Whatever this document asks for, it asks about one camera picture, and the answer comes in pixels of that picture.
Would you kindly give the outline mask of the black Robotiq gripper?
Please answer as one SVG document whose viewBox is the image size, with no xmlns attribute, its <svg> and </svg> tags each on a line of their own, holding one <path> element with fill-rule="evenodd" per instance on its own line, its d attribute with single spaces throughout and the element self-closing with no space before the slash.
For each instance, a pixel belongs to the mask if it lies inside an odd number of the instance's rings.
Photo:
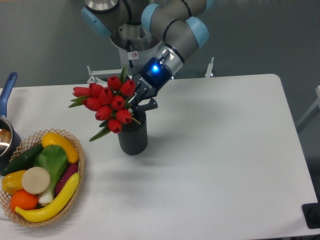
<svg viewBox="0 0 320 240">
<path fill-rule="evenodd" d="M 163 63 L 164 57 L 152 57 L 142 69 L 132 76 L 135 83 L 134 96 L 129 103 L 134 112 L 142 113 L 158 108 L 156 97 L 159 90 L 172 78 L 170 69 Z M 139 105 L 143 100 L 148 103 Z"/>
</svg>

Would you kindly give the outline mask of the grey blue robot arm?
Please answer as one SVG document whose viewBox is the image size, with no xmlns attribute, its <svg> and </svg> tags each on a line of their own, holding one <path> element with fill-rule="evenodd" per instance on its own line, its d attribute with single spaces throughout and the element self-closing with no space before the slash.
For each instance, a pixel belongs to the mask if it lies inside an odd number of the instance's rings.
<svg viewBox="0 0 320 240">
<path fill-rule="evenodd" d="M 87 0 L 81 14 L 99 36 L 117 47 L 121 66 L 136 85 L 131 109 L 155 109 L 160 89 L 209 38 L 198 16 L 210 0 Z"/>
</svg>

